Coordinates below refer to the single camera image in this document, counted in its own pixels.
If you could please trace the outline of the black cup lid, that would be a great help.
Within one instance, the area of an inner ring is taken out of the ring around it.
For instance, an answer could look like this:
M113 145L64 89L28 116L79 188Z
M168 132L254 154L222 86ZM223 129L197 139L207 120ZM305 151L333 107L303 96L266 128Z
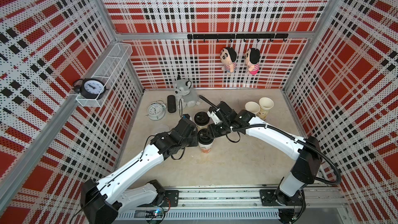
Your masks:
M204 124L209 124L210 122L210 117L206 112L198 112L194 116L194 122L196 125L204 125Z
M210 136L208 129L201 129L198 132L198 142L202 145L212 144L214 139Z

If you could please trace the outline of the paper milk tea cup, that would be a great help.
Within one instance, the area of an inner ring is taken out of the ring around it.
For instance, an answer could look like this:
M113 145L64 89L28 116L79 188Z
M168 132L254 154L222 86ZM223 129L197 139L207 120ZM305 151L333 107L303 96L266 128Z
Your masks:
M204 124L204 125L197 125L197 128L199 129L199 130L202 130L202 129L207 129L207 126L208 126L208 124Z

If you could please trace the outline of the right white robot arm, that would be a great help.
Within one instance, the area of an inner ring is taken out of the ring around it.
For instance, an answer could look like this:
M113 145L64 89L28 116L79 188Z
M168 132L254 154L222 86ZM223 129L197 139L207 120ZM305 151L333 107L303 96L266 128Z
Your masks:
M210 105L208 116L213 123L208 126L207 135L211 139L227 136L232 132L248 135L279 149L295 162L290 172L279 183L269 202L281 206L293 206L304 202L303 189L315 181L328 185L341 183L339 169L321 152L316 138L312 136L304 138L287 133L247 110L236 113L224 101L215 105L204 97L201 99ZM332 168L335 180L329 181L317 176L323 161Z

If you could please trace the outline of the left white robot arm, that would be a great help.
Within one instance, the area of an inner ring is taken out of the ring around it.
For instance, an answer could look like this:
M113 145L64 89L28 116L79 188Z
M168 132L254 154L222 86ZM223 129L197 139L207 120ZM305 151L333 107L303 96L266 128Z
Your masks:
M111 224L129 206L160 204L165 190L157 180L136 189L129 187L180 150L197 146L198 128L186 117L171 131L149 136L143 150L128 163L98 181L89 179L82 184L80 206L88 222Z

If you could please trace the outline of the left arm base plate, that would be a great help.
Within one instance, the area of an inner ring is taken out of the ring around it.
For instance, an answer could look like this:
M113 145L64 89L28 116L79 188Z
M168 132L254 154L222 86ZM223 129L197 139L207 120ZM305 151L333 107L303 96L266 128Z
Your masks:
M166 207L177 207L179 201L179 190L166 190L161 202L163 208Z

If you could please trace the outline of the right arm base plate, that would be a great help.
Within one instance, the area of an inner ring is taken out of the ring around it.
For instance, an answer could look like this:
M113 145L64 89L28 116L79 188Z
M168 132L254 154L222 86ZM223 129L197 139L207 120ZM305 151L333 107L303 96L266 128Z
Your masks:
M289 197L279 189L260 190L260 200L263 206L301 206L303 197L301 191L297 191L294 196Z

